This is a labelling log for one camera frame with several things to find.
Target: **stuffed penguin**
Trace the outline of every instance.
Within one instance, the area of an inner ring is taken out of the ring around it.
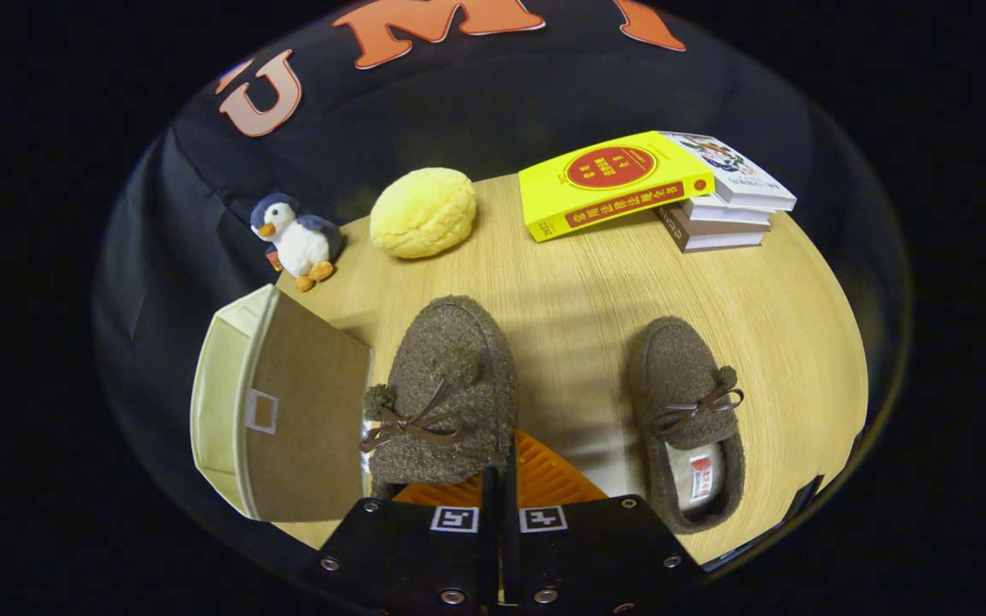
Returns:
[[[309,291],[333,274],[333,261],[344,245],[344,235],[333,222],[299,214],[297,200],[284,192],[259,200],[250,214],[250,229],[276,246],[279,262],[294,276],[299,291]]]

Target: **book stack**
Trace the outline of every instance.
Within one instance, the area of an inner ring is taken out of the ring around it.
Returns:
[[[791,211],[798,199],[738,151],[715,137],[661,134],[713,168],[715,191],[656,208],[684,252],[759,246],[770,215]]]

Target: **orange letter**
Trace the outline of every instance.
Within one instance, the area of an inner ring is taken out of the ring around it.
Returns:
[[[294,108],[302,98],[302,86],[299,86],[299,78],[291,73],[291,67],[287,63],[290,55],[291,50],[282,52],[281,55],[266,62],[257,72],[257,77],[266,78],[276,89],[276,104],[273,105],[273,109],[262,113],[253,106],[253,101],[246,95],[247,90],[250,89],[249,83],[236,87],[223,104],[219,105],[220,112],[227,114],[243,135],[247,137],[267,135],[277,126],[284,124],[287,118],[291,117],[291,113],[294,113]]]
[[[447,38],[451,17],[460,6],[466,11],[466,20],[459,30],[465,34],[537,30],[545,25],[543,17],[528,13],[520,0],[376,0],[347,13],[333,25],[353,29],[363,51],[356,59],[356,68],[366,69],[400,58],[413,48],[408,40],[396,39],[391,27],[439,43]]]
[[[630,39],[641,40],[642,43],[664,47],[665,50],[687,50],[687,47],[668,31],[668,27],[665,27],[664,22],[661,21],[661,16],[650,7],[635,3],[633,0],[615,0],[615,4],[619,5],[622,16],[627,20],[627,23],[619,28],[622,34],[626,34]]]

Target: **orange part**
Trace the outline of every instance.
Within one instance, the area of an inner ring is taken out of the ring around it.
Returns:
[[[517,507],[563,506],[606,498],[595,483],[553,449],[516,430]],[[394,500],[421,506],[481,506],[482,478],[476,475],[454,486],[410,483]]]

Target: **fuzzy slipper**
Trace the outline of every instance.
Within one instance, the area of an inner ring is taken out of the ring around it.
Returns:
[[[719,370],[685,321],[664,317],[634,341],[630,387],[649,459],[650,503],[676,534],[722,523],[744,492],[736,370]]]
[[[364,395],[373,452],[372,493],[390,484],[460,483],[486,467],[508,470],[518,402],[508,339],[469,297],[431,301],[413,319],[390,368],[389,385]]]

